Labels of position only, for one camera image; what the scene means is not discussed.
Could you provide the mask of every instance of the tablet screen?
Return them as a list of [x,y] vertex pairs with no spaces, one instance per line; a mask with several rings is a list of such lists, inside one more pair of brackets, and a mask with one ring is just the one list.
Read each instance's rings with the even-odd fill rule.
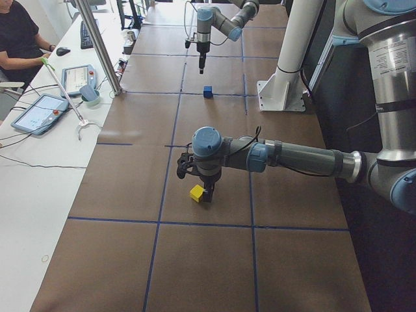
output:
[[62,102],[64,102],[63,99],[43,96],[15,124],[30,131],[47,125],[53,121],[53,119],[49,120],[53,110],[57,109]]
[[68,68],[65,70],[65,90],[67,93],[79,92],[88,84],[88,66]]

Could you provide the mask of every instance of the blue cube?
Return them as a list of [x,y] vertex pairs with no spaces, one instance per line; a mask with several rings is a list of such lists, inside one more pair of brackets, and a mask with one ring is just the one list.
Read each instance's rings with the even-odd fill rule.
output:
[[211,99],[213,95],[213,86],[203,86],[203,96],[205,99]]

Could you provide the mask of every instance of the yellow cube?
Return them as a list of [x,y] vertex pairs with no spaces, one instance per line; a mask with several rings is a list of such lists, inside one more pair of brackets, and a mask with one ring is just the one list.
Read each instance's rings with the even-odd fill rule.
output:
[[192,190],[189,192],[189,196],[197,203],[202,201],[202,194],[204,192],[204,189],[201,185],[195,185]]

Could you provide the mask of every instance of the person's arm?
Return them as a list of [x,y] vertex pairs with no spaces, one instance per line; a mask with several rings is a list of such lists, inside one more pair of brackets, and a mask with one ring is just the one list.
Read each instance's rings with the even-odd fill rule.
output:
[[5,70],[24,70],[42,65],[42,57],[48,58],[50,53],[45,53],[41,57],[36,58],[10,58],[6,51],[0,52],[0,66]]
[[43,39],[42,36],[40,36],[39,33],[37,33],[34,36],[34,41],[36,42],[36,44],[38,45],[39,48],[41,48],[43,50],[46,50],[46,51],[52,52],[56,48],[56,45],[50,44],[48,41]]

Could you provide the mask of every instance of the black shirt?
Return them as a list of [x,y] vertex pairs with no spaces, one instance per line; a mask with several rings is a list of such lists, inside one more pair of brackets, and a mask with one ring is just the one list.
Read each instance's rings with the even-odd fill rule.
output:
[[[33,59],[41,57],[34,36],[39,27],[31,19],[29,13],[17,1],[13,1],[9,13],[0,13],[0,52],[6,51],[9,58]],[[2,72],[11,81],[23,81],[25,86],[36,75],[42,66],[26,70],[4,70]]]

